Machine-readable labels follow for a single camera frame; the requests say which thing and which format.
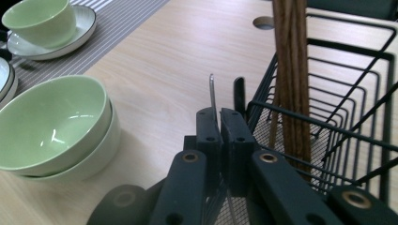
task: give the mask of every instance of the wooden table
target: wooden table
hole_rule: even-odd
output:
[[[85,224],[112,188],[149,188],[160,181],[182,150],[184,136],[195,134],[196,112],[210,106],[210,73],[218,108],[233,109],[238,76],[246,78],[247,100],[253,97],[275,53],[273,30],[253,26],[260,16],[272,16],[269,1],[171,0],[85,73],[104,83],[119,115],[116,157],[102,172],[70,184],[29,182],[0,172],[0,224]],[[309,23],[309,37],[341,34],[375,44],[382,35],[345,24]],[[398,52],[397,40],[388,51]],[[395,209],[397,196],[392,195]]]

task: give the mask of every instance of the green cup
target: green cup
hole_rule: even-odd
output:
[[[9,8],[2,23],[21,38],[43,48],[67,43],[76,32],[69,0],[24,0]]]

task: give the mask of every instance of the striped table runner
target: striped table runner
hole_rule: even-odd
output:
[[[70,0],[73,5],[93,8],[97,28],[78,50],[46,61],[31,61],[14,56],[10,64],[20,79],[17,95],[37,83],[68,74],[82,74],[117,43],[160,9],[168,0]]]

